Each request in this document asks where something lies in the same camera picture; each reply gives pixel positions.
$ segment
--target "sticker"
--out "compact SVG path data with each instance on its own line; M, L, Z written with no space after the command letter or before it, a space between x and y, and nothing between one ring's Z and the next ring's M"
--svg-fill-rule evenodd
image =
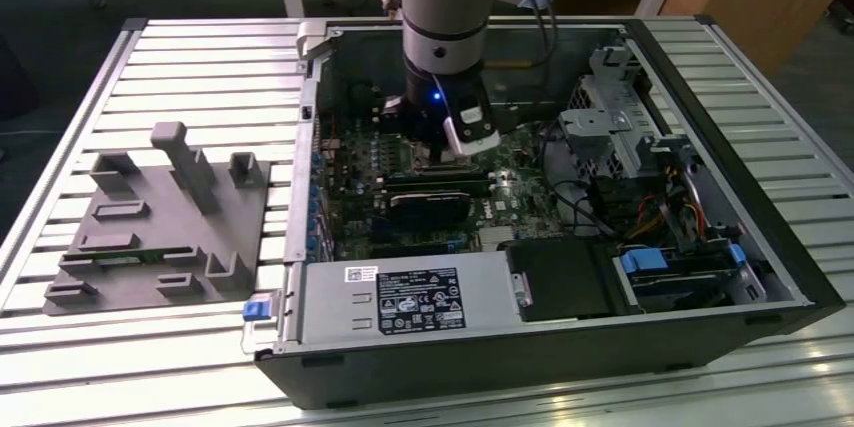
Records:
M466 327L456 269L414 270L374 275L379 331L384 335Z
M376 280L375 265L368 267L347 267L344 269L344 282L374 282Z

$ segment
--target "floor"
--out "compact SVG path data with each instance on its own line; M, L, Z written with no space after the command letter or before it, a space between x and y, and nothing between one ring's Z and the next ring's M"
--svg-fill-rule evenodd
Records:
M51 157L124 19L279 17L280 0L0 0L0 35L36 85L41 107L0 121L0 239ZM376 0L306 0L311 16L380 15ZM513 13L503 9L502 14ZM814 28L773 79L806 120L854 167L854 35Z

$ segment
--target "barcode sticker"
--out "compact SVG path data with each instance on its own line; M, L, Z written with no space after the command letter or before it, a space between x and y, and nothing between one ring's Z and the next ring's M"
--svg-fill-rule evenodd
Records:
M363 267L347 267L344 269L344 282L374 282L376 280L375 265Z

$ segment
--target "metal case frame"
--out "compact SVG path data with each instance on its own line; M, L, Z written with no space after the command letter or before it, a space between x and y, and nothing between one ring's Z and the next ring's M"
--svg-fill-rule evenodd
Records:
M622 29L627 43L643 56L645 67L657 78L657 87L673 104L674 114L690 127L695 147L714 161L719 170L717 180L735 196L737 210L747 214L749 222L762 233L762 242L785 266L806 300L750 311L721 309L711 315L683 318L630 316L621 318L625 322L593 322L551 332L310 351L298 347L299 325L294 321L302 302L304 265L299 255L286 255L284 294L290 302L283 303L279 316L280 338L274 349L256 352L255 364L298 407L352 406L690 368L705 365L758 338L794 332L845 307L645 23L613 18L567 19L561 23L595 23ZM494 25L502 24L518 25L519 21L494 21ZM320 48L326 31L331 36L340 35L336 28L395 25L375 21L330 22L323 39L319 29L312 29L311 48L316 55L326 52ZM295 164L300 162L310 159L298 158ZM291 223L288 237L292 229L304 231L304 226Z

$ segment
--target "3d printed holder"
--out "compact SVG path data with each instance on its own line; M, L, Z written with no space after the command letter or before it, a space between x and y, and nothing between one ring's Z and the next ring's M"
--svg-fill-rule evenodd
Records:
M246 300L254 292L270 163L234 153L208 164L187 128L160 122L151 144L172 166L102 154L99 189L44 294L47 315Z

